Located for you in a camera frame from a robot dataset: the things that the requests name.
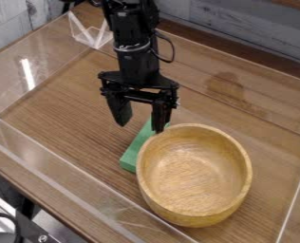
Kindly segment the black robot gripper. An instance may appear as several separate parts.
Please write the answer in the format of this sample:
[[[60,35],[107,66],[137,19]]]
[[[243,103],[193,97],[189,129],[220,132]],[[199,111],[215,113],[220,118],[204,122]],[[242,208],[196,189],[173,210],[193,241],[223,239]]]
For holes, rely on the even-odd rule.
[[[176,107],[176,82],[160,74],[159,57],[152,48],[115,48],[117,70],[101,71],[100,93],[105,97],[112,118],[124,126],[132,117],[131,102],[152,106],[151,128],[159,134]]]

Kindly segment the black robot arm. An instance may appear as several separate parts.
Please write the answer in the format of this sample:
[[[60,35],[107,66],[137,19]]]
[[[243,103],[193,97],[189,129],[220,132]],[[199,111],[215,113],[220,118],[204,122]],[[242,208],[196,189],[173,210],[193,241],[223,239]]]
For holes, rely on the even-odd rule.
[[[159,8],[153,0],[101,0],[101,9],[112,32],[119,70],[97,74],[100,94],[120,126],[132,117],[131,102],[148,103],[151,129],[160,133],[177,106],[179,84],[160,74],[159,61],[173,61],[175,48],[168,60],[160,57],[157,39],[164,39],[171,46],[172,43],[156,31]]]

